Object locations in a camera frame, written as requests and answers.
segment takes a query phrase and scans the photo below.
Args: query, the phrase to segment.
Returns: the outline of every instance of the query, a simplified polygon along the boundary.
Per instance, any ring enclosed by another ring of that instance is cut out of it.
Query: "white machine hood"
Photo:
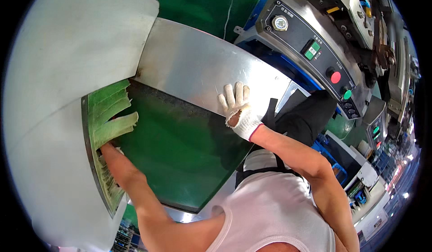
[[[135,75],[157,0],[35,0],[7,67],[3,131],[10,171],[36,233],[108,251],[123,216],[106,210],[90,170],[81,97]]]

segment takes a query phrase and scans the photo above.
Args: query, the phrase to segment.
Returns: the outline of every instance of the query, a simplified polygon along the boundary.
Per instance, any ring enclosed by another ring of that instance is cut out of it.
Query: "black apron strap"
[[[267,108],[267,113],[262,119],[262,122],[273,131],[276,130],[276,119],[274,117],[274,113],[276,111],[276,104],[277,104],[277,99],[271,98],[269,107]],[[277,172],[277,173],[292,173],[297,177],[301,176],[294,170],[285,168],[285,163],[282,161],[282,159],[279,156],[275,154],[275,157],[276,157],[277,167],[260,168],[257,170],[243,171],[243,163],[242,163],[241,170],[237,172],[235,187],[237,188],[237,186],[241,183],[241,181],[243,181],[245,178],[255,173]]]

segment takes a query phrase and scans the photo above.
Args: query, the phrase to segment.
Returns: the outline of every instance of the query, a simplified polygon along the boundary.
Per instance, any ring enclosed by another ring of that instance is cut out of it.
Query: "white tank top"
[[[307,184],[290,173],[256,173],[241,182],[214,214],[223,227],[208,252],[255,252],[270,243],[289,243],[301,252],[334,252],[332,228],[308,195]]]

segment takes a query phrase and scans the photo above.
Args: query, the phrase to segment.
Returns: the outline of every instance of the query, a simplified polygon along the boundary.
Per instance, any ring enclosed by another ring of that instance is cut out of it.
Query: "green button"
[[[375,137],[374,140],[376,140],[378,138],[378,136],[381,135],[381,132],[379,132]]]
[[[321,46],[317,42],[313,42],[309,49],[305,52],[305,57],[308,60],[312,60],[315,54],[320,50]]]
[[[318,52],[318,50],[320,50],[321,48],[321,46],[317,42],[313,42],[310,47],[313,48],[315,52]]]
[[[351,90],[346,90],[343,94],[343,99],[348,100],[351,97]]]

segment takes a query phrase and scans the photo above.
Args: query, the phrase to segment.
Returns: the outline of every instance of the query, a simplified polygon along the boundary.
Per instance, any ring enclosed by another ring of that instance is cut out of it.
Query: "hand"
[[[218,100],[222,104],[226,116],[225,124],[241,138],[251,141],[251,136],[263,123],[252,112],[249,104],[249,87],[243,86],[240,81],[236,82],[235,98],[231,84],[225,85],[223,88],[226,98],[223,94],[219,94]]]

